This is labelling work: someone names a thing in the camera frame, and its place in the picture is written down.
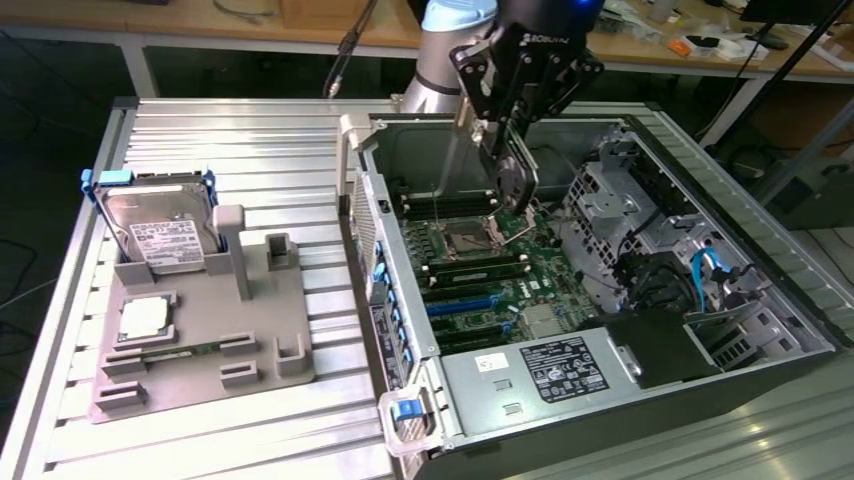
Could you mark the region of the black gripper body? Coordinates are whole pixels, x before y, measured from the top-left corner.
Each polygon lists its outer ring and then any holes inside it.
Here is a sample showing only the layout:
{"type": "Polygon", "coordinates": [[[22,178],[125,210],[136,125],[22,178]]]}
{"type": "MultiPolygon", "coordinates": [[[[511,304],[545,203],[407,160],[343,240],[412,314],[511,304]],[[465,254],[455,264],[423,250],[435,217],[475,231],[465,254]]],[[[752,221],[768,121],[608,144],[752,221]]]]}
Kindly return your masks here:
{"type": "Polygon", "coordinates": [[[551,55],[569,63],[587,48],[603,8],[600,1],[500,1],[489,40],[512,45],[512,111],[519,111],[521,90],[537,81],[551,55]]]}

